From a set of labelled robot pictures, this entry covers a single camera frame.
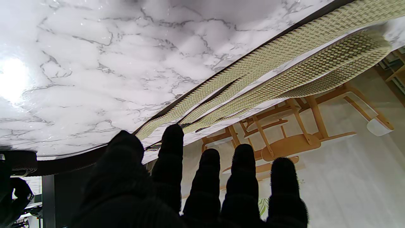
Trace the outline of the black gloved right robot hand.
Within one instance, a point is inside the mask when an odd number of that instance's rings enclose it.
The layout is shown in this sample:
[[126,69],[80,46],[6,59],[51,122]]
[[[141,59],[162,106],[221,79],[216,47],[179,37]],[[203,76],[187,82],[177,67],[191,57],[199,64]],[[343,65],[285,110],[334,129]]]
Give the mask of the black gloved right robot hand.
[[34,194],[21,178],[11,178],[12,168],[5,160],[0,162],[0,227],[10,228],[19,219]]

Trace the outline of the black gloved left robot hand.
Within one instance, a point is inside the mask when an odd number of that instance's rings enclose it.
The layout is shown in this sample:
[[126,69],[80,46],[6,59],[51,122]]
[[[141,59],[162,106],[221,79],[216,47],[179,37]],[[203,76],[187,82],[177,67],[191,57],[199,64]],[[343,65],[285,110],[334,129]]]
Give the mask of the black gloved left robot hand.
[[181,207],[184,133],[166,128],[150,174],[142,164],[140,140],[120,131],[93,167],[70,228],[306,228],[308,210],[300,197],[295,165],[277,158],[271,168],[268,217],[259,215],[259,184],[249,144],[234,151],[223,203],[220,155],[205,150],[190,195]]

